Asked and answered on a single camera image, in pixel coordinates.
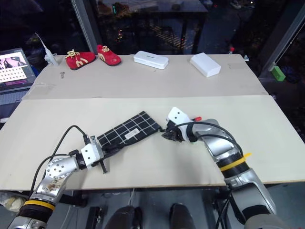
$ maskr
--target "laptop screen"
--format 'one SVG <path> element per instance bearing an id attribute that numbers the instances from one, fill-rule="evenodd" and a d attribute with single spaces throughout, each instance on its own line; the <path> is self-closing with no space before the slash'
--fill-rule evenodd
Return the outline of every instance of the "laptop screen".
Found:
<path id="1" fill-rule="evenodd" d="M 0 52 L 0 92 L 29 88 L 35 79 L 21 48 Z"/>

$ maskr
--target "yellow band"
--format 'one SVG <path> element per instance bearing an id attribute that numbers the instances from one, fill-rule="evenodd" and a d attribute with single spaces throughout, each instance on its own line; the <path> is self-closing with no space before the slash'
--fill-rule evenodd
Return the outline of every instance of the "yellow band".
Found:
<path id="1" fill-rule="evenodd" d="M 251 153 L 247 153 L 247 154 L 245 154 L 245 156 L 243 157 L 243 158 L 240 158 L 240 159 L 238 159 L 237 161 L 234 161 L 234 162 L 232 162 L 232 163 L 230 163 L 230 164 L 228 164 L 228 165 L 226 165 L 226 166 L 224 166 L 224 167 L 221 167 L 220 168 L 220 171 L 226 171 L 226 170 L 228 170 L 228 169 L 230 169 L 230 168 L 233 168 L 233 167 L 235 167 L 235 166 L 237 166 L 237 165 L 239 165 L 239 164 L 241 164 L 241 163 L 243 163 L 243 162 L 245 162 L 246 161 L 246 157 L 248 157 L 248 156 L 250 156 L 251 155 Z"/>
<path id="2" fill-rule="evenodd" d="M 54 209 L 55 209 L 55 207 L 52 204 L 48 204 L 46 202 L 39 201 L 39 200 L 28 200 L 24 203 L 24 205 L 28 205 L 28 204 L 35 204 L 35 205 L 44 206 L 46 208 L 51 209 L 52 211 L 54 211 Z"/>

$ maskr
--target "red object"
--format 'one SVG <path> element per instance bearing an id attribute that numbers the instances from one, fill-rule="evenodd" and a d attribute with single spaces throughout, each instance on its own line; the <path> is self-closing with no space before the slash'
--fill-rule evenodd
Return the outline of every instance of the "red object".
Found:
<path id="1" fill-rule="evenodd" d="M 201 120 L 202 120 L 201 117 L 196 117 L 196 118 L 195 118 L 195 122 L 200 122 Z"/>
<path id="2" fill-rule="evenodd" d="M 107 46 L 99 44 L 97 46 L 99 58 L 109 66 L 116 66 L 121 63 L 121 59 L 117 54 L 114 54 Z"/>
<path id="3" fill-rule="evenodd" d="M 92 52 L 75 52 L 74 49 L 67 52 L 67 54 L 65 57 L 66 63 L 72 70 L 80 69 L 86 64 L 93 62 L 96 58 Z"/>

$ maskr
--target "black mat with white grid lines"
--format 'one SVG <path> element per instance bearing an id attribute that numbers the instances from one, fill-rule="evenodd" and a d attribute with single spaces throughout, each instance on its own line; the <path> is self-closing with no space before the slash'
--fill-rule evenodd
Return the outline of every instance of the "black mat with white grid lines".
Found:
<path id="1" fill-rule="evenodd" d="M 157 132 L 161 127 L 145 111 L 99 136 L 101 146 L 133 144 Z"/>

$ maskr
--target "floor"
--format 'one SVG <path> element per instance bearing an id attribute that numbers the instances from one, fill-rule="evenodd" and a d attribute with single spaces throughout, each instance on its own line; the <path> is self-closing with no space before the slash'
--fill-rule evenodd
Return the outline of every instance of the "floor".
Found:
<path id="1" fill-rule="evenodd" d="M 268 188 L 277 206 L 278 216 L 289 225 L 291 229 L 301 229 L 305 227 L 305 183 L 291 183 L 276 185 Z M 176 189 L 176 190 L 153 190 L 142 189 L 135 191 L 131 204 L 140 206 L 143 210 L 145 229 L 166 229 L 169 228 L 169 210 L 173 203 L 185 204 L 193 219 L 196 228 L 207 229 L 209 227 L 207 219 L 212 211 L 207 211 L 203 202 L 206 202 L 204 193 L 207 190 L 196 189 Z M 103 229 L 111 215 L 120 207 L 126 206 L 129 202 L 132 190 L 122 190 L 120 192 L 94 192 L 89 195 L 87 207 L 69 207 L 59 204 L 51 216 L 49 229 L 84 229 L 90 206 L 102 208 L 104 217 L 96 229 Z M 13 219 L 15 213 L 0 207 L 0 229 L 6 229 Z M 231 228 L 244 228 L 233 215 L 231 206 L 228 209 L 228 221 Z"/>

